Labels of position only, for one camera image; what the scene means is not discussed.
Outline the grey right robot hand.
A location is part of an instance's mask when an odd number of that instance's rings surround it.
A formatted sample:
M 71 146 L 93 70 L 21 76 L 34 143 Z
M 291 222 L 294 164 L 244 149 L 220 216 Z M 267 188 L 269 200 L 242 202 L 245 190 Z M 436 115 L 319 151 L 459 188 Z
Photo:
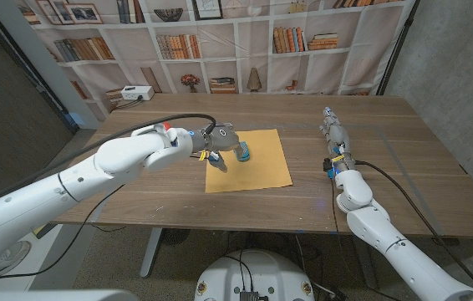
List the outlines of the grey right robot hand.
M 342 171 L 354 170 L 355 162 L 351 154 L 348 132 L 329 107 L 323 110 L 323 116 L 323 125 L 320 125 L 319 129 L 326 138 L 329 153 L 329 163 L 325 165 L 325 171 L 335 177 Z

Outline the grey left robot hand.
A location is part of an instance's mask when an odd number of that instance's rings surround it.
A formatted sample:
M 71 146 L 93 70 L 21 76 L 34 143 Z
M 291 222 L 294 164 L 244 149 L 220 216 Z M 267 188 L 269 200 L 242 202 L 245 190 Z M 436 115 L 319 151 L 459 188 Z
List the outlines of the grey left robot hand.
M 203 158 L 222 172 L 227 172 L 225 161 L 221 155 L 222 151 L 233 151 L 239 161 L 249 159 L 246 144 L 240 142 L 239 136 L 230 123 L 216 125 L 210 134 L 206 133 L 206 129 L 193 130 L 189 134 L 193 143 L 192 152 L 205 151 L 206 155 Z

